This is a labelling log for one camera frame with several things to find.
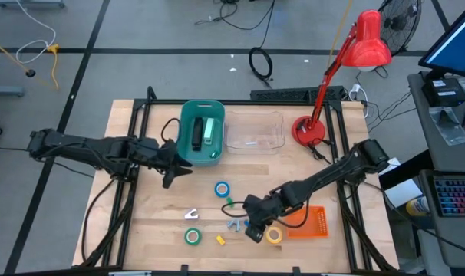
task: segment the orange plastic crate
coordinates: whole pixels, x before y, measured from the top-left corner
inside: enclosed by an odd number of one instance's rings
[[[328,223],[326,222],[325,207],[309,206],[308,220],[301,228],[287,228],[288,238],[324,238],[328,237]],[[298,225],[304,219],[306,208],[302,208],[285,221],[290,225]]]

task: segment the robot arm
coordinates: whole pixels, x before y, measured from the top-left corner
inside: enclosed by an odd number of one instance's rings
[[[34,159],[60,156],[105,169],[112,177],[121,179],[126,176],[129,163],[154,168],[164,174],[163,187],[166,189],[174,177],[192,172],[182,168],[192,165],[178,155],[172,140],[167,140],[159,147],[152,138],[125,136],[91,139],[46,129],[31,133],[27,150]]]
[[[379,173],[388,167],[388,160],[388,155],[376,140],[365,140],[355,144],[350,153],[338,162],[307,179],[284,183],[270,191],[264,199],[248,195],[242,205],[249,217],[246,235],[260,242],[267,225],[302,208],[303,202],[313,192],[338,180],[363,182],[366,173]]]

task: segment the lamp shade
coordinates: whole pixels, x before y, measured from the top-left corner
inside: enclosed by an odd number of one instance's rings
[[[342,64],[349,67],[374,67],[391,63],[391,52],[380,37],[379,11],[362,12],[357,20],[355,43],[347,50]]]

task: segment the green bin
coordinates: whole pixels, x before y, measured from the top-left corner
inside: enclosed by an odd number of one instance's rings
[[[214,166],[219,163],[220,157],[223,154],[225,116],[226,111],[224,106],[216,100],[187,101],[181,108],[178,154],[194,166]],[[203,119],[203,131],[205,131],[208,118],[214,119],[214,127],[212,144],[206,145],[202,139],[202,149],[200,151],[193,151],[193,124],[197,117],[202,117]]]

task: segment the tape roll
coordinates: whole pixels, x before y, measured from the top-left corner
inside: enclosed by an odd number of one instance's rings
[[[221,188],[221,187],[225,187],[226,191],[225,192],[220,192],[219,188]],[[225,198],[225,197],[227,197],[229,195],[229,184],[227,184],[227,182],[224,182],[224,181],[218,182],[216,184],[216,188],[214,188],[214,190],[216,191],[217,196]]]
[[[277,232],[279,236],[274,239],[270,236],[271,232]],[[274,245],[278,244],[282,240],[282,230],[280,230],[279,227],[275,226],[269,227],[269,230],[266,231],[266,240]]]
[[[191,240],[190,236],[192,234],[196,235],[195,240]],[[202,234],[200,233],[199,229],[197,228],[190,228],[186,230],[185,232],[185,242],[189,245],[198,245],[200,243],[200,240],[202,239]]]

